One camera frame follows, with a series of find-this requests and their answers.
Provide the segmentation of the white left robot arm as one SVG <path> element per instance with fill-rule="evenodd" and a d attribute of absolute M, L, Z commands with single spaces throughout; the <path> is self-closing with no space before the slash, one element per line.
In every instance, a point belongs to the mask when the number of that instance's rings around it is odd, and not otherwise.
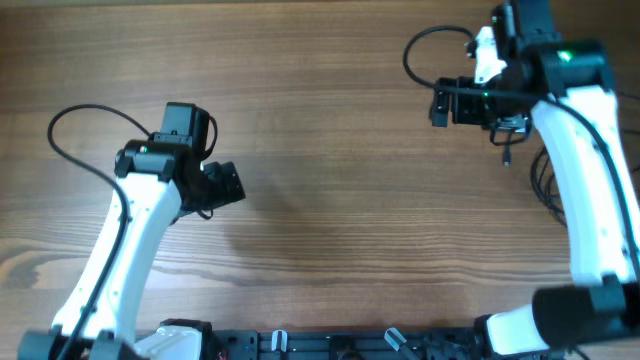
<path fill-rule="evenodd" d="M 244 199 L 233 163 L 207 159 L 219 131 L 215 118 L 189 103 L 170 102 L 160 130 L 118 151 L 114 174 L 63 158 L 108 183 L 109 212 L 89 261 L 47 331 L 26 332 L 20 359 L 224 359 L 228 352 L 208 322 L 169 319 L 136 337 L 142 293 L 159 244 L 178 219 Z"/>

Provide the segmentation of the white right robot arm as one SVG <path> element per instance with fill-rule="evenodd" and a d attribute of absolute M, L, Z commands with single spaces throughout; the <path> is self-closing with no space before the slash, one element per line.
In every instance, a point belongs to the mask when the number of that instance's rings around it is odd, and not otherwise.
<path fill-rule="evenodd" d="M 466 46 L 471 77 L 432 88 L 434 126 L 537 131 L 552 168 L 570 241 L 572 283 L 530 304 L 477 319 L 462 351 L 472 359 L 546 358 L 639 333 L 639 204 L 618 127 L 604 48 L 567 42 L 545 1 L 508 1 Z"/>

